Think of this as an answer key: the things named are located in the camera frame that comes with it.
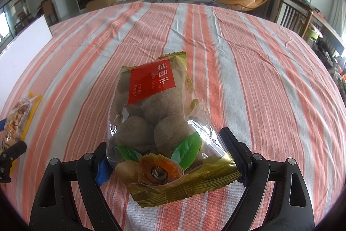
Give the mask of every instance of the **metal screw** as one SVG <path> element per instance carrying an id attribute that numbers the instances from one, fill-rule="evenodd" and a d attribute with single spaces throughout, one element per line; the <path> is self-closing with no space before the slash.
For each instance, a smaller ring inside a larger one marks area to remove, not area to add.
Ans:
<path id="1" fill-rule="evenodd" d="M 288 158 L 288 163 L 290 163 L 291 165 L 295 165 L 296 161 L 293 158 Z"/>
<path id="2" fill-rule="evenodd" d="M 51 165 L 56 165 L 56 164 L 58 163 L 58 161 L 59 161 L 58 158 L 53 158 L 53 159 L 50 160 L 49 163 L 50 163 Z"/>
<path id="3" fill-rule="evenodd" d="M 261 159 L 263 159 L 263 156 L 261 154 L 259 154 L 259 153 L 255 153 L 254 154 L 254 159 L 260 161 Z"/>
<path id="4" fill-rule="evenodd" d="M 92 153 L 86 153 L 86 154 L 83 156 L 83 158 L 84 158 L 85 160 L 90 160 L 90 159 L 92 158 Z"/>

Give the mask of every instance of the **transparent plastic packaging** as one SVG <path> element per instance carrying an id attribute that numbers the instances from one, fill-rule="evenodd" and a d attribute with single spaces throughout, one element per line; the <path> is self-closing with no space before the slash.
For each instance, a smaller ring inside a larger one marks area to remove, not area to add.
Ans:
<path id="1" fill-rule="evenodd" d="M 195 98 L 186 53 L 123 67 L 109 109 L 107 158 L 141 207 L 224 187 L 240 177 Z"/>

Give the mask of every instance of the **red label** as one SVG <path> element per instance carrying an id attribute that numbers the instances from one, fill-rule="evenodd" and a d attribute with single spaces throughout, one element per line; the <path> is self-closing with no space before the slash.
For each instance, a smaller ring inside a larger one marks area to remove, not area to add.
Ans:
<path id="1" fill-rule="evenodd" d="M 171 87 L 175 87 L 175 82 L 169 60 L 133 68 L 130 76 L 128 105 Z"/>

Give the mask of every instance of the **striped tablecloth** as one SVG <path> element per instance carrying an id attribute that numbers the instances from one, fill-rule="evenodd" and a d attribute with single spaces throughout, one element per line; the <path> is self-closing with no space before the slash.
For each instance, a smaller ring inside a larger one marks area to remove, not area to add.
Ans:
<path id="1" fill-rule="evenodd" d="M 217 130 L 267 159 L 295 158 L 313 203 L 315 221 L 337 199 L 345 180 L 346 110 L 336 85 L 295 33 L 219 7 L 132 3 L 83 14 L 51 28 L 53 39 L 32 60 L 0 119 L 28 90 L 42 94 L 6 194 L 28 222 L 36 190 L 51 158 L 70 161 L 107 137 L 107 112 L 122 65 L 184 50 L 196 94 Z M 113 174 L 102 187 L 125 230 L 220 230 L 243 187 L 156 208 L 140 208 Z M 263 205 L 268 206 L 272 185 Z M 91 228 L 78 186 L 73 192 Z M 259 226 L 266 209 L 254 223 Z"/>

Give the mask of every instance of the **plastic snack bag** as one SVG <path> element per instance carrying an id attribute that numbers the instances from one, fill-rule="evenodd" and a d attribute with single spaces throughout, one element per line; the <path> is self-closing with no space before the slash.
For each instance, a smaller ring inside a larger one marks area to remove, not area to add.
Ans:
<path id="1" fill-rule="evenodd" d="M 32 116 L 41 99 L 41 95 L 35 96 L 28 91 L 13 107 L 10 115 L 6 119 L 3 132 L 0 132 L 0 154 L 18 141 L 24 140 Z M 13 170 L 14 163 L 15 161 L 10 169 L 10 174 Z"/>
<path id="2" fill-rule="evenodd" d="M 194 97 L 185 52 L 123 67 L 109 109 L 107 158 L 141 207 L 212 191 L 240 173 Z"/>

